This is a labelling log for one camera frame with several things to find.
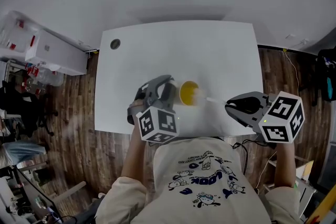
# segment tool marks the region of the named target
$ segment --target white cube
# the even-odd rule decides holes
[[[280,92],[259,122],[266,142],[292,143],[305,120],[302,99]]]
[[[150,106],[137,114],[141,139],[154,143],[166,143],[179,135],[176,114]]]

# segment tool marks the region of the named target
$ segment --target floor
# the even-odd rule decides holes
[[[285,54],[282,51],[259,48],[259,55],[264,92],[277,93],[283,90],[297,94],[295,70]],[[301,83],[308,81],[314,56],[289,52],[288,56],[298,70],[299,81]],[[46,194],[54,192],[60,194],[83,180],[87,182],[85,189],[57,204],[62,215],[75,215],[84,210],[99,192],[106,193],[110,189],[111,184],[121,173],[129,146],[129,135],[95,131],[93,117],[97,62],[98,55],[93,55],[89,59],[87,75],[67,76],[61,87],[52,90],[50,105],[59,112],[57,118],[50,120],[55,136],[50,137],[43,129],[39,129],[33,136],[36,140],[47,142],[50,147],[47,155],[38,156],[34,160],[35,162],[48,160],[54,171],[55,179],[42,187]],[[318,105],[312,107],[312,89],[300,92],[300,96],[305,108],[306,121],[295,140],[296,155],[314,160],[310,180],[316,182],[328,143],[331,106],[319,98]],[[245,138],[249,137],[227,140],[229,143],[235,143]],[[247,149],[246,176],[255,187],[268,157],[274,151],[253,143],[248,144]],[[146,149],[145,176],[150,195],[154,194],[152,176],[154,152],[153,147]],[[244,152],[241,152],[241,156],[243,163]],[[268,165],[259,187],[264,182],[271,182],[273,174],[274,168]]]

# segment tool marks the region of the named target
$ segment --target white t-shirt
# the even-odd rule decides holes
[[[146,188],[120,177],[103,199],[96,223],[299,223],[299,194],[281,187],[266,195],[265,209],[241,172],[239,155],[210,137],[172,142],[154,157],[154,200]]]

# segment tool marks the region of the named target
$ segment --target gray circle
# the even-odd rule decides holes
[[[116,50],[116,49],[118,49],[119,46],[120,46],[120,40],[119,40],[119,39],[114,39],[114,40],[112,40],[112,42],[111,42],[111,44],[110,44],[110,48],[111,48],[112,50]]]

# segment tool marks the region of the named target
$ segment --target white table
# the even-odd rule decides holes
[[[119,39],[118,49],[110,48]],[[252,24],[178,21],[122,27],[103,32],[95,92],[95,129],[132,132],[127,107],[147,81],[170,74],[178,82],[193,80],[208,96],[228,100],[263,92],[259,53]],[[180,136],[251,134],[229,117],[222,105],[174,105]]]

